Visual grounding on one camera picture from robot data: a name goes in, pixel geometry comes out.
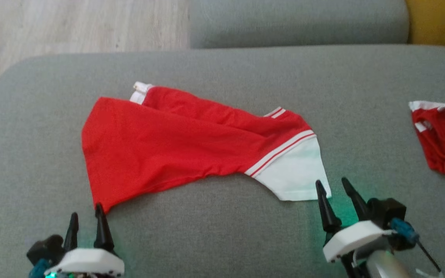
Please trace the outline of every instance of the wooden floor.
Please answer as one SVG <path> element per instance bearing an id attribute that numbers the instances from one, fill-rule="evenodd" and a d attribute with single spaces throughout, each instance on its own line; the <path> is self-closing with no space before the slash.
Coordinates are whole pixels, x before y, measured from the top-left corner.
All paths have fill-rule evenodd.
<path id="1" fill-rule="evenodd" d="M 187 0 L 0 0 L 0 75 L 30 56 L 188 47 Z"/>

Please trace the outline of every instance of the gray cushion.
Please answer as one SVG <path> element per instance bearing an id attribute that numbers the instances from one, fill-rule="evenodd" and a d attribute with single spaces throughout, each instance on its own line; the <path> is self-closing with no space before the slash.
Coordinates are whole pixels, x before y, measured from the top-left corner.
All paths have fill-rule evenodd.
<path id="1" fill-rule="evenodd" d="M 78 54 L 32 58 L 0 78 L 0 277 L 25 277 L 25 252 L 95 218 L 81 128 L 99 96 L 129 98 L 136 80 L 263 115 L 282 106 L 318 134 L 332 206 L 357 219 L 340 178 L 365 199 L 394 197 L 445 269 L 445 176 L 427 167 L 408 101 L 445 102 L 445 48 L 327 46 Z M 108 215 L 127 277 L 331 277 L 316 201 L 282 202 L 257 181 L 213 177 L 144 195 Z M 434 273 L 419 249 L 398 254 Z"/>
<path id="2" fill-rule="evenodd" d="M 404 44 L 404 0 L 190 0 L 192 48 Z"/>

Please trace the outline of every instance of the red stripe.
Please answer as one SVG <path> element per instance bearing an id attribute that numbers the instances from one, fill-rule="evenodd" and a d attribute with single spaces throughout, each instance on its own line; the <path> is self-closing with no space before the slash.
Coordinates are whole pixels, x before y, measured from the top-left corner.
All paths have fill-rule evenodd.
<path id="1" fill-rule="evenodd" d="M 282 108 L 281 108 L 281 109 L 279 109 L 278 111 L 276 111 L 276 112 L 274 112 L 274 113 L 270 114 L 270 115 L 269 115 L 269 116 L 267 116 L 267 117 L 272 117 L 272 116 L 274 116 L 275 114 L 279 113 L 279 112 L 280 112 L 281 110 L 282 110 Z"/>
<path id="2" fill-rule="evenodd" d="M 301 137 L 301 138 L 296 139 L 296 141 L 294 141 L 293 144 L 290 144 L 290 145 L 287 146 L 286 148 L 283 148 L 281 151 L 279 151 L 278 153 L 276 153 L 275 155 L 273 155 L 272 157 L 270 157 L 264 164 L 262 164 L 258 169 L 256 169 L 250 176 L 253 178 L 253 175 L 254 175 L 256 172 L 258 172 L 260 169 L 262 169 L 262 167 L 264 167 L 265 165 L 267 165 L 267 163 L 269 163 L 274 157 L 276 157 L 277 155 L 279 155 L 279 154 L 282 153 L 283 151 L 287 150 L 288 148 L 290 148 L 290 147 L 293 146 L 294 144 L 298 143 L 300 140 L 302 140 L 302 139 L 304 139 L 304 138 L 306 138 L 306 137 L 308 137 L 308 136 L 311 136 L 311 135 L 314 135 L 314 133 L 312 133 L 312 134 L 308 134 L 308 135 L 305 135 L 305 136 L 303 136 L 303 137 Z"/>

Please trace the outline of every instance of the black cable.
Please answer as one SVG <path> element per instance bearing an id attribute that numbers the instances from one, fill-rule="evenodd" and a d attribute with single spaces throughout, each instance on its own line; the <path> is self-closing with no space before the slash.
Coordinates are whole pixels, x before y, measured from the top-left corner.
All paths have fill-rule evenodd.
<path id="1" fill-rule="evenodd" d="M 431 255 L 429 255 L 429 252 L 425 249 L 425 247 L 422 245 L 422 243 L 419 240 L 416 243 L 418 244 L 418 246 L 420 246 L 423 253 L 425 253 L 425 255 L 429 258 L 430 262 L 436 267 L 437 271 L 442 272 L 442 270 L 440 270 L 440 267 L 438 266 L 436 261 L 434 261 L 434 259 L 431 257 Z"/>

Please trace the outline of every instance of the mustard yellow fabric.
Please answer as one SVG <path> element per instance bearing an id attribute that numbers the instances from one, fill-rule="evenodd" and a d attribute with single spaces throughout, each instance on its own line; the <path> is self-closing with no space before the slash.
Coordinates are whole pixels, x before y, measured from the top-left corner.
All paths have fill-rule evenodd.
<path id="1" fill-rule="evenodd" d="M 413 44 L 445 46 L 445 0 L 406 0 Z"/>

